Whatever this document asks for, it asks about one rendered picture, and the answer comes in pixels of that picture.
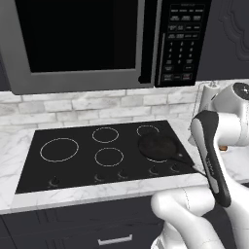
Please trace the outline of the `black frying pan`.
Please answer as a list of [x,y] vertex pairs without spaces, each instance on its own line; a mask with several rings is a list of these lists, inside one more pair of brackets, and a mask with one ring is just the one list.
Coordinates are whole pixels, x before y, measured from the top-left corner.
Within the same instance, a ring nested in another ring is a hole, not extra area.
[[195,165],[182,144],[166,134],[148,133],[141,136],[138,140],[138,149],[150,160],[174,160],[189,166]]

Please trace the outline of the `black glass hob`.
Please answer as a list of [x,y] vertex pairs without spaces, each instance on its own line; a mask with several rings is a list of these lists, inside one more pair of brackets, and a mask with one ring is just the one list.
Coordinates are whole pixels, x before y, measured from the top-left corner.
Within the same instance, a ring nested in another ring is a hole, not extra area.
[[[21,172],[17,192],[27,194],[196,172],[193,166],[174,160],[145,158],[139,152],[138,140],[148,133],[166,134],[181,143],[167,121],[37,130]],[[180,167],[180,173],[170,169],[173,163]],[[159,170],[158,176],[149,172],[154,165]],[[128,173],[127,180],[118,176],[122,169]],[[97,173],[105,175],[104,183],[95,181]],[[49,181],[54,176],[59,179],[59,186],[50,189]]]

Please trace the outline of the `dark wall cupboard door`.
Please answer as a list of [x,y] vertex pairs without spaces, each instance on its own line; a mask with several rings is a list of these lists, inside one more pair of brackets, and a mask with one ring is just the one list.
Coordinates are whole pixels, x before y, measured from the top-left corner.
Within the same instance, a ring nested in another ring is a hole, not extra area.
[[249,79],[249,0],[212,0],[196,79]]

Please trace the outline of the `black and silver microwave oven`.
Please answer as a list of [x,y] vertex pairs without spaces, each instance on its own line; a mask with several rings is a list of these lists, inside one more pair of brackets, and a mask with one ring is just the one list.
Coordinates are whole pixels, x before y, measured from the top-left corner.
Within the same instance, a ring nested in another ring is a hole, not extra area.
[[192,86],[212,0],[0,0],[16,95]]

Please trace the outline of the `dark panel under worktop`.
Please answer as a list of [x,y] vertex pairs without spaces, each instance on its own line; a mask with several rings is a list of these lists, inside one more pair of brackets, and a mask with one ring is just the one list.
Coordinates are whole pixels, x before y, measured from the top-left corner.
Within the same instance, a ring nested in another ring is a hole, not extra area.
[[24,235],[135,220],[162,223],[152,211],[149,196],[4,214],[0,228]]

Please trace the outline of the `dark drawer front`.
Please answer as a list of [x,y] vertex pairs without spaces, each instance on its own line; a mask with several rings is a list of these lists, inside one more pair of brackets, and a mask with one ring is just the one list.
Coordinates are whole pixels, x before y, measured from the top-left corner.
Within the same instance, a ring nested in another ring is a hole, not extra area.
[[[160,223],[115,225],[70,234],[51,243],[50,249],[151,249],[152,242],[159,235]],[[124,237],[133,234],[129,242],[99,246],[97,239],[102,240]]]

